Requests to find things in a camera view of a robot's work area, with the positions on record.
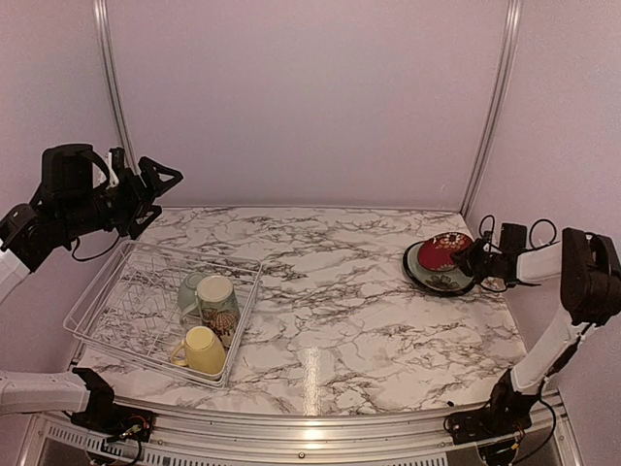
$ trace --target white marble surface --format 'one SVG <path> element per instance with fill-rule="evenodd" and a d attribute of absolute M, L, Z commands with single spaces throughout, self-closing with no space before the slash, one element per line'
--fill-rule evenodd
<path fill-rule="evenodd" d="M 118 395 L 219 411 L 396 413 L 487 399 L 525 353 L 502 296 L 427 296 L 407 246 L 467 232 L 457 214 L 343 209 L 168 209 L 141 241 L 263 261 L 229 384 L 181 383 L 87 349 Z"/>

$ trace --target dish rack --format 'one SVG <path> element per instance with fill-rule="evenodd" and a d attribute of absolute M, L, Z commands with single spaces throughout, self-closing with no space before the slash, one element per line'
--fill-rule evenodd
<path fill-rule="evenodd" d="M 108 259 L 63 322 L 87 346 L 177 379 L 226 385 L 256 301 L 262 265 L 256 259 L 125 241 Z M 180 323 L 177 292 L 191 272 L 233 282 L 240 320 L 224 367 L 207 375 L 170 362 L 170 353 L 200 318 Z"/>

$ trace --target green plate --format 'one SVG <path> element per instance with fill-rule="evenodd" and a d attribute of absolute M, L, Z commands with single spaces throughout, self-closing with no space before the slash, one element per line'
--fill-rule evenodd
<path fill-rule="evenodd" d="M 418 250 L 425 242 L 414 243 L 404 253 L 404 271 L 418 287 L 438 296 L 462 296 L 474 288 L 472 277 L 459 269 L 432 272 L 418 263 Z"/>

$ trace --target pink wall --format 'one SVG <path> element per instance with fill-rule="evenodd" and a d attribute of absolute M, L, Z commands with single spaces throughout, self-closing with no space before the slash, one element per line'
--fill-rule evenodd
<path fill-rule="evenodd" d="M 621 253 L 621 4 L 527 0 L 506 104 L 470 224 L 541 216 L 611 236 Z M 551 320 L 558 283 L 507 293 L 527 344 Z M 560 379 L 586 465 L 621 453 L 621 317 Z"/>
<path fill-rule="evenodd" d="M 458 210 L 507 2 L 111 2 L 138 154 L 177 204 Z"/>
<path fill-rule="evenodd" d="M 0 5 L 0 216 L 30 200 L 41 153 L 70 142 L 101 152 L 116 144 L 100 68 L 92 2 L 5 1 Z M 82 252 L 113 236 L 88 237 Z M 101 262 L 78 264 L 58 250 L 0 306 L 0 368 L 63 370 L 73 343 L 62 319 Z M 0 418 L 0 461 L 15 464 L 25 416 Z"/>

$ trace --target red plate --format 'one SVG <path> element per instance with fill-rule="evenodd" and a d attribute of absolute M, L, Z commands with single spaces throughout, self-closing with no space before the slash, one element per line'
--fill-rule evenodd
<path fill-rule="evenodd" d="M 418 250 L 418 263 L 432 272 L 447 272 L 457 266 L 450 258 L 453 252 L 473 243 L 470 236 L 454 231 L 434 236 Z"/>

